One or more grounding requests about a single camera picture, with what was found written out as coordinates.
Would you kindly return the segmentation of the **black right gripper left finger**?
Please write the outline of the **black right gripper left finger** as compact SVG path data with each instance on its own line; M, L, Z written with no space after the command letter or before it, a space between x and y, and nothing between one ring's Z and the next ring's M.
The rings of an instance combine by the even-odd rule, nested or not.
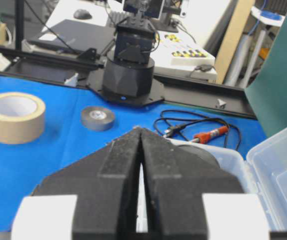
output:
M16 213L13 240L115 240L136 215L141 129L45 177Z

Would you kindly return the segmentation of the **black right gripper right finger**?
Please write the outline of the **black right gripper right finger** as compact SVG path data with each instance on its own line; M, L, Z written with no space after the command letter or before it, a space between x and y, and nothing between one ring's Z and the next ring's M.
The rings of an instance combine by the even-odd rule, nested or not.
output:
M238 177L142 129L145 185L164 240L267 240L256 194Z

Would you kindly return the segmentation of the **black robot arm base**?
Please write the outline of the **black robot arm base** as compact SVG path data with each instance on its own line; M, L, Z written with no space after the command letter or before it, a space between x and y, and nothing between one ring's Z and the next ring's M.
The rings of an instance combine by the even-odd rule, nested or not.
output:
M111 103L146 106L164 101L164 85L154 79L151 58L160 37L150 19L159 19L164 1L124 0L129 13L115 25L115 48L107 53L102 70L89 73L86 86Z

